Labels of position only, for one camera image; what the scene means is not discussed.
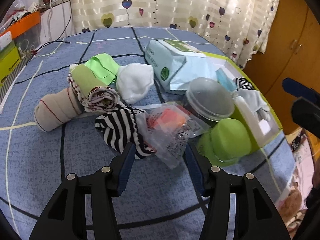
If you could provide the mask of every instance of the clear plastic lid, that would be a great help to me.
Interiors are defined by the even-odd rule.
[[[186,98],[198,114],[211,121],[228,118],[235,110],[231,94],[210,78],[192,80]]]

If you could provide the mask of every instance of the green label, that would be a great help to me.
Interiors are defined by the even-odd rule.
[[[162,70],[161,70],[161,75],[160,75],[161,79],[163,81],[167,80],[167,78],[169,77],[169,69],[167,67],[164,67]]]
[[[198,49],[190,46],[183,41],[172,41],[172,40],[164,40],[164,42],[170,44],[171,46],[175,47],[176,49],[182,52],[193,52],[193,53],[201,53]]]

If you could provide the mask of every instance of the green plastic cup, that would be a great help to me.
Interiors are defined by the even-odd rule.
[[[222,119],[215,127],[204,133],[197,147],[214,166],[229,166],[251,152],[249,134],[236,119]]]

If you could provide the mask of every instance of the cabinet handle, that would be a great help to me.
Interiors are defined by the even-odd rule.
[[[296,45],[297,40],[291,42],[290,49],[293,50],[294,46]]]
[[[295,54],[298,54],[298,52],[299,52],[299,50],[301,49],[301,47],[302,47],[302,44],[299,44],[298,46],[297,46],[297,48],[296,48],[296,50],[295,50]]]

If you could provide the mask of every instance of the curtain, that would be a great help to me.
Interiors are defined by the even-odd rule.
[[[279,0],[71,0],[76,32],[158,26],[194,32],[243,68],[265,51]]]

